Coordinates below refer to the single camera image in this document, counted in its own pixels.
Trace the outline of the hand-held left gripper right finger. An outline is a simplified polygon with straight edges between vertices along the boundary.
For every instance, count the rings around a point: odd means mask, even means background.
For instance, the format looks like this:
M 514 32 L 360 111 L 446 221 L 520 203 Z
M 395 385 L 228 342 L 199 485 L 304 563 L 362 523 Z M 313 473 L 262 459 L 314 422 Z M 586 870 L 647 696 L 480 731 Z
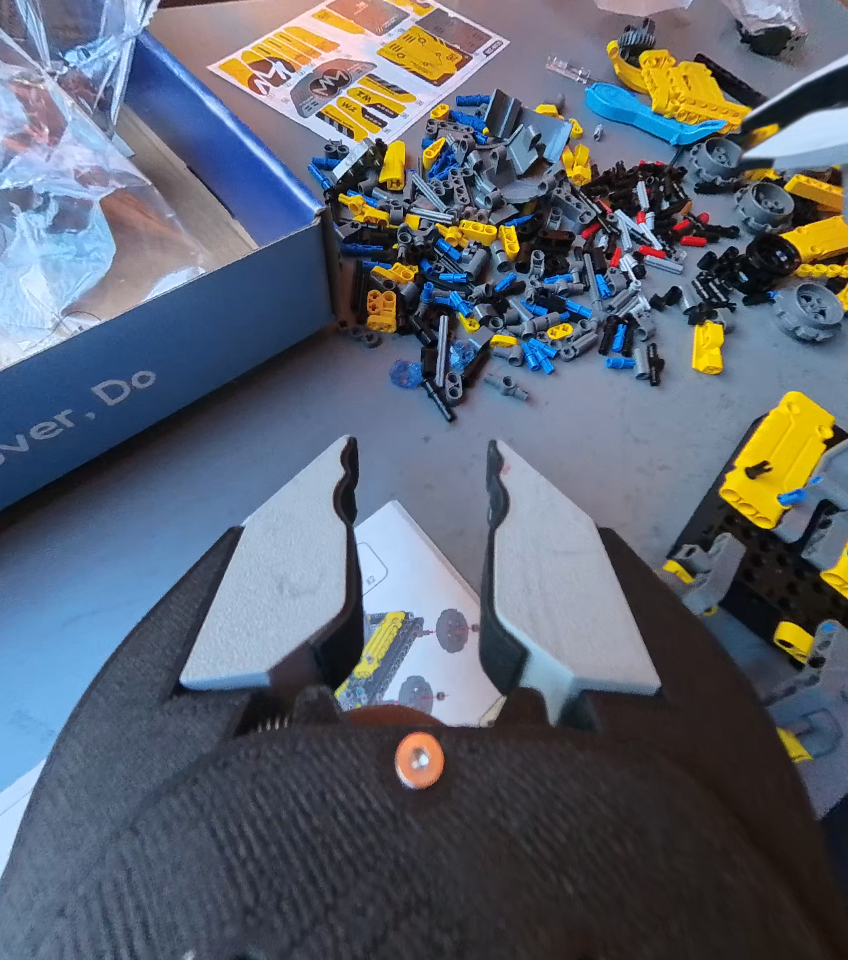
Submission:
M 481 667 L 505 698 L 540 696 L 551 726 L 588 726 L 589 694 L 662 682 L 598 525 L 512 447 L 487 448 Z

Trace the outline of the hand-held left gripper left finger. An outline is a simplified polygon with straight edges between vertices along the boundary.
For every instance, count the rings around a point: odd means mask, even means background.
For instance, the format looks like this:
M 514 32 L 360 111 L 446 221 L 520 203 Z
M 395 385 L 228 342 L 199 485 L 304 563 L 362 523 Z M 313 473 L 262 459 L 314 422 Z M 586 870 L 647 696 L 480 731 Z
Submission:
M 338 688 L 362 650 L 358 442 L 340 437 L 243 522 L 180 675 L 193 691 Z

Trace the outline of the black wheel rim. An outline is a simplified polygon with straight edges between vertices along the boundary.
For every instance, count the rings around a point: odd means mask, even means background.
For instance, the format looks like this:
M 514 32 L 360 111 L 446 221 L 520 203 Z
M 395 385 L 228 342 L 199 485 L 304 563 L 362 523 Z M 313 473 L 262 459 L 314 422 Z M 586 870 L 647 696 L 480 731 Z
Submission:
M 755 237 L 742 255 L 741 271 L 754 284 L 773 286 L 791 277 L 803 265 L 801 251 L 787 236 L 762 234 Z

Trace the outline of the pile of small building pieces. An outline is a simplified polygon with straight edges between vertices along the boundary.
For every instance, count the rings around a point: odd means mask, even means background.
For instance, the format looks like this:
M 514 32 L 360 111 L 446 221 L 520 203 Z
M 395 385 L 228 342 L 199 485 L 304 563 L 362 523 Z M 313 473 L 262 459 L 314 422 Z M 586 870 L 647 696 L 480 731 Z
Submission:
M 696 347 L 719 370 L 722 310 L 733 294 L 718 280 L 687 302 L 678 278 L 694 250 L 736 241 L 741 229 L 695 210 L 688 191 L 708 184 L 680 163 L 592 162 L 578 122 L 562 102 L 528 111 L 501 90 L 441 102 L 425 122 L 416 156 L 384 141 L 409 97 L 362 80 L 342 108 L 318 116 L 343 139 L 308 163 L 333 218 L 350 290 L 343 331 L 368 348 L 392 335 L 414 338 L 417 361 L 396 361 L 391 383 L 421 391 L 452 423 L 478 381 L 527 402 L 492 356 L 552 375 L 559 362 L 596 354 L 610 371 L 652 389 L 666 358 L 658 313 L 687 309 Z

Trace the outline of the grey desk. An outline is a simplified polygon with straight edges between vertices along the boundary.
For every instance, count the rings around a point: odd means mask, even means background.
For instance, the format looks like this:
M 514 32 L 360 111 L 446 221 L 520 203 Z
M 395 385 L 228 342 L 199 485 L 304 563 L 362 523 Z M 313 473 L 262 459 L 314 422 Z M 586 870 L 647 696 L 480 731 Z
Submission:
M 165 11 L 152 36 L 295 174 L 324 137 L 207 68 L 309 2 Z M 848 332 L 792 342 L 764 307 L 725 385 L 658 320 L 658 390 L 593 362 L 529 412 L 448 426 L 325 328 L 0 511 L 0 721 L 61 720 L 0 878 L 0 958 L 848 958 L 848 903 L 752 685 L 629 541 L 670 547 L 745 428 L 790 390 L 848 432 Z M 598 525 L 662 682 L 540 696 L 490 728 L 358 720 L 333 690 L 179 678 L 243 522 L 340 437 L 358 512 L 387 481 L 482 572 L 503 441 Z M 14 734 L 0 728 L 0 761 Z

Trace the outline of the heap of yellow beams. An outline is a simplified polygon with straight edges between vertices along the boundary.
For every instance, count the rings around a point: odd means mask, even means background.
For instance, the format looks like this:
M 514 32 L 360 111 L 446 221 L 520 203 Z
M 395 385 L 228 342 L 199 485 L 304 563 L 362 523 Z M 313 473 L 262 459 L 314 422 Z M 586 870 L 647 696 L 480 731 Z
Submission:
M 841 187 L 811 176 L 796 174 L 786 183 L 785 189 L 793 197 L 810 201 L 823 210 L 825 216 L 814 222 L 837 215 L 842 216 L 840 214 L 843 202 Z M 846 282 L 837 296 L 848 313 L 848 254 L 813 264 L 804 263 L 795 274 L 800 278 L 807 279 L 845 280 Z

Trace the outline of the long black beam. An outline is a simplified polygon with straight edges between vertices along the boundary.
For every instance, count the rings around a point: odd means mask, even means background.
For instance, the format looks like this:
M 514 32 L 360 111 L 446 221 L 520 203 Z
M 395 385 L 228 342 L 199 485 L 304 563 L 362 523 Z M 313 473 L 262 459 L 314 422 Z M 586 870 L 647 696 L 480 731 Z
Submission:
M 697 53 L 694 56 L 694 62 L 705 66 L 714 77 L 721 91 L 743 106 L 754 110 L 767 102 L 765 94 L 753 88 L 749 83 L 706 54 Z

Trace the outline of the dark grey toothed wheel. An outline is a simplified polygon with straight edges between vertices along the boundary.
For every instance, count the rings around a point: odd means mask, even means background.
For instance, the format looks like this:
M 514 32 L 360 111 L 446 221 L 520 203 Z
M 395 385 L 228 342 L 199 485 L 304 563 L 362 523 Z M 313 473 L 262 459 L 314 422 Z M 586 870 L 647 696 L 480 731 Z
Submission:
M 748 182 L 735 194 L 735 211 L 750 234 L 781 234 L 790 230 L 794 197 L 775 182 Z
M 712 136 L 694 145 L 691 164 L 698 185 L 726 185 L 741 174 L 742 147 L 732 139 Z
M 772 306 L 779 329 L 808 344 L 833 340 L 846 313 L 838 296 L 815 281 L 802 281 L 776 292 Z

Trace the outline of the instruction booklet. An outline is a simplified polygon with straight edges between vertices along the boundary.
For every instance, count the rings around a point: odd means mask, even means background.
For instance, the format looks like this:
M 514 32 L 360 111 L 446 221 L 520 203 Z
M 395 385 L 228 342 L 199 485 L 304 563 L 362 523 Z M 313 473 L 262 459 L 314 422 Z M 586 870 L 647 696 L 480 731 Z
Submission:
M 364 610 L 358 666 L 335 691 L 346 712 L 402 706 L 488 726 L 501 696 L 479 665 L 478 598 L 398 501 L 356 527 Z M 0 791 L 0 876 L 45 758 Z

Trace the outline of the clear plastic bag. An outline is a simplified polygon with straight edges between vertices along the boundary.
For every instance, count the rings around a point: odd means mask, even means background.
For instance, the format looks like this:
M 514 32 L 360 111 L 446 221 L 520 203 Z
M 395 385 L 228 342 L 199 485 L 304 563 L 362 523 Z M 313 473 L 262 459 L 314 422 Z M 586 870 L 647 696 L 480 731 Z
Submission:
M 670 10 L 687 10 L 693 1 L 596 1 L 595 5 L 606 12 L 641 18 Z M 730 17 L 743 22 L 790 23 L 807 32 L 809 27 L 801 3 L 798 1 L 720 1 Z

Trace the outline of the blue brick separator tool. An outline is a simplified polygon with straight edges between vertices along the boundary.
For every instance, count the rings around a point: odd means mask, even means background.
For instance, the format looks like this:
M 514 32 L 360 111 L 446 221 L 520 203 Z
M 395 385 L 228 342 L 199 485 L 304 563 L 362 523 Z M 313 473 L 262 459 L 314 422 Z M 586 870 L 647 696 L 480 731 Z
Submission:
M 606 82 L 595 82 L 585 91 L 585 103 L 598 117 L 633 127 L 671 147 L 687 147 L 722 132 L 725 123 L 707 120 L 689 124 L 657 114 L 633 92 Z

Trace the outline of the yellow tabbed panel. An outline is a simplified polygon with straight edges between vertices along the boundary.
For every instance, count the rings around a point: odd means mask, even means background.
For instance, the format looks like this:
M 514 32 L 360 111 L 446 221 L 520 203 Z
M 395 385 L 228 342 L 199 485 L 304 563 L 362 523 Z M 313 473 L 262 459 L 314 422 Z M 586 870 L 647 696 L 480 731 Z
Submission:
M 629 90 L 641 94 L 649 94 L 646 85 L 643 69 L 640 64 L 640 57 L 648 50 L 654 49 L 654 44 L 650 47 L 638 45 L 622 47 L 617 39 L 611 40 L 607 45 L 607 54 L 618 81 Z

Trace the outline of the partly built yellow vehicle model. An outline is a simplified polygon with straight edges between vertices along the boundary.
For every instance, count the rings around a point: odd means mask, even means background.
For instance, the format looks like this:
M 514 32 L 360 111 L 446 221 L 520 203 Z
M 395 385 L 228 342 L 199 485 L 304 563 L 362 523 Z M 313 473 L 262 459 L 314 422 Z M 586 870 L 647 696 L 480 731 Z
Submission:
M 795 763 L 838 747 L 848 702 L 848 433 L 800 391 L 757 419 L 663 569 L 796 666 L 763 697 Z

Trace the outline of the small yellow curved panel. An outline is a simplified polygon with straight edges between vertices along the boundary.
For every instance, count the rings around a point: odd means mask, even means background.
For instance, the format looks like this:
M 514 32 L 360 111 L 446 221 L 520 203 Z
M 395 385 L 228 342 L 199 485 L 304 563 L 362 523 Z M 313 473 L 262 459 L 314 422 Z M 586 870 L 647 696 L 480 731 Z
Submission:
M 706 320 L 694 328 L 692 369 L 706 376 L 719 376 L 723 372 L 722 348 L 725 341 L 723 324 Z

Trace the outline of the blue cardboard kit box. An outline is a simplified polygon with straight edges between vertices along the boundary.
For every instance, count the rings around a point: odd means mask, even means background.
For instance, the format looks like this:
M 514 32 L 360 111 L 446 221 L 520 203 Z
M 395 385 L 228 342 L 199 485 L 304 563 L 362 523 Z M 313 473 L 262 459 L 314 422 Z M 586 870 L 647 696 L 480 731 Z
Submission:
M 211 265 L 0 371 L 0 512 L 334 318 L 323 202 L 148 26 L 117 133 Z

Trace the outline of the clear plastic bags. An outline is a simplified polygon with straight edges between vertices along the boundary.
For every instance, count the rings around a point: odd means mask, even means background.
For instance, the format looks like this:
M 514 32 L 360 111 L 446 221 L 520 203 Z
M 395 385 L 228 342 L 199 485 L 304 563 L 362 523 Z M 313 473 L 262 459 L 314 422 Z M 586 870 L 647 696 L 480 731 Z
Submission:
M 117 133 L 157 2 L 0 2 L 0 371 L 211 260 Z

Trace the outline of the yellow sticker sheet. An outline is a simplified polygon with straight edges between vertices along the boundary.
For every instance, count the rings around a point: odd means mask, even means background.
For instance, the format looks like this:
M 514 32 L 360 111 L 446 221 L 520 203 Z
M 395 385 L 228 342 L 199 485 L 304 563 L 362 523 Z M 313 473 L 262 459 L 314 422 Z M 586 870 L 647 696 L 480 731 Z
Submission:
M 509 40 L 438 2 L 322 2 L 208 64 L 275 113 L 346 143 L 428 117 Z

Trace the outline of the yellow long frame beam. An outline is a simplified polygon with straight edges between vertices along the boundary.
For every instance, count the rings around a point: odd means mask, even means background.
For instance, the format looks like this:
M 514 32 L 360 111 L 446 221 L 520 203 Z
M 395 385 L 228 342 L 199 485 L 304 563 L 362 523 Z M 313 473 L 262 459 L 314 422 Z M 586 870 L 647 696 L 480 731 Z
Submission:
M 664 100 L 663 98 L 650 99 L 652 109 L 655 113 L 681 122 L 697 124 L 707 120 L 720 119 L 725 123 L 722 130 L 723 133 L 738 131 L 744 118 L 752 111 L 750 107 L 736 102 L 732 102 L 735 104 L 733 106 L 730 106 L 729 103 L 723 105 L 693 106 L 679 102 L 675 96 L 675 90 L 672 84 L 670 87 L 670 98 L 668 100 Z

